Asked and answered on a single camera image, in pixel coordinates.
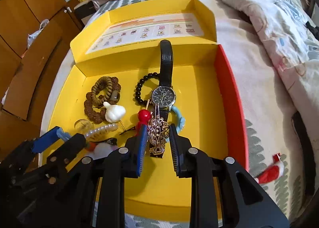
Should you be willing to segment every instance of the open box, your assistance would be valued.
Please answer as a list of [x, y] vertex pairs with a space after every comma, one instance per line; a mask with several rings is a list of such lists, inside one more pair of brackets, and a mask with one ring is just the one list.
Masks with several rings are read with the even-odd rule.
[[[155, 39], [137, 37], [126, 44], [92, 50], [97, 40], [114, 26], [131, 27], [132, 22], [138, 22], [133, 26], [141, 28], [142, 33], [143, 29], [157, 27], [163, 18], [175, 26], [185, 24], [178, 20], [193, 18], [198, 34], [182, 37], [167, 34]], [[149, 72], [159, 72], [162, 39], [168, 39], [173, 47], [175, 105], [186, 119], [180, 135], [189, 138], [192, 146], [209, 156], [219, 159], [232, 156], [248, 169], [247, 138], [236, 83], [224, 51], [216, 43], [214, 15], [198, 0], [151, 0], [121, 7], [104, 13], [84, 29], [71, 42], [76, 64], [58, 97], [49, 129], [58, 125], [73, 133], [74, 123], [87, 119], [83, 106], [86, 93], [101, 76], [119, 79], [122, 89], [118, 104], [126, 108], [122, 122], [127, 129], [136, 125], [137, 113], [142, 109], [134, 99], [136, 83]], [[146, 81], [142, 99], [148, 99], [157, 85], [157, 80]], [[168, 122], [175, 122], [172, 113]], [[116, 137], [118, 146], [123, 146], [126, 139], [135, 134], [127, 132], [119, 136], [121, 132], [118, 129], [107, 137]], [[61, 144], [61, 141], [53, 144], [44, 152], [43, 158]], [[162, 159], [149, 157], [146, 153], [141, 177], [125, 180], [127, 213], [151, 219], [189, 221], [191, 180], [176, 177], [169, 146], [167, 143]], [[85, 153], [82, 150], [67, 168], [71, 169]]]

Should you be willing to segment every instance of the watch strap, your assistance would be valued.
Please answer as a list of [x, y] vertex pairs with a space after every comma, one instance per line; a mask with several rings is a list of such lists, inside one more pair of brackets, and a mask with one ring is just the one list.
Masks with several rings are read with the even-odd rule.
[[168, 40], [161, 40], [160, 42], [160, 86], [171, 87], [173, 75], [173, 50], [171, 42]]
[[159, 113], [159, 116], [163, 117], [164, 121], [167, 122], [169, 113], [168, 109], [160, 109]]

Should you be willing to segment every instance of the watch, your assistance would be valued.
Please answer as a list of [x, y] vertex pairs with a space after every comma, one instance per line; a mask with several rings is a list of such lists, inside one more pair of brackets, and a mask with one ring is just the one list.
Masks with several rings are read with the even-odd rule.
[[168, 113], [176, 101], [176, 93], [172, 88], [173, 51], [170, 41], [162, 40], [160, 51], [160, 82], [159, 86], [152, 92], [152, 103], [159, 105], [159, 115], [167, 122]]

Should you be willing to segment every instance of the watch dial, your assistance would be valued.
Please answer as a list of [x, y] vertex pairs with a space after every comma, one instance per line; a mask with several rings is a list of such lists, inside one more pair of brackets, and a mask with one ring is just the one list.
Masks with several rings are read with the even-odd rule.
[[158, 87], [152, 93], [152, 101], [161, 108], [169, 107], [175, 100], [174, 91], [168, 87]]

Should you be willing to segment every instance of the metal bolt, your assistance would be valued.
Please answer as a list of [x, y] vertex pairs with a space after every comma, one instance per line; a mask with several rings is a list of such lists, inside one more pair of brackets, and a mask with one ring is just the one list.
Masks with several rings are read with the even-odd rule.
[[82, 163], [83, 164], [89, 164], [91, 162], [91, 158], [90, 157], [84, 157], [83, 159], [82, 159]]
[[56, 178], [55, 177], [50, 177], [49, 179], [48, 179], [48, 182], [49, 182], [49, 184], [54, 184], [55, 182], [56, 182]]
[[125, 154], [125, 153], [127, 153], [129, 151], [129, 149], [127, 149], [126, 147], [121, 147], [121, 148], [119, 148], [119, 153], [121, 153], [121, 154]]
[[192, 147], [192, 148], [189, 148], [189, 149], [188, 149], [188, 152], [189, 152], [190, 154], [197, 154], [197, 153], [198, 153], [198, 150], [197, 150], [196, 148]]
[[225, 161], [226, 161], [228, 164], [234, 164], [234, 163], [235, 163], [235, 159], [232, 158], [232, 157], [227, 157], [227, 158], [225, 159]]

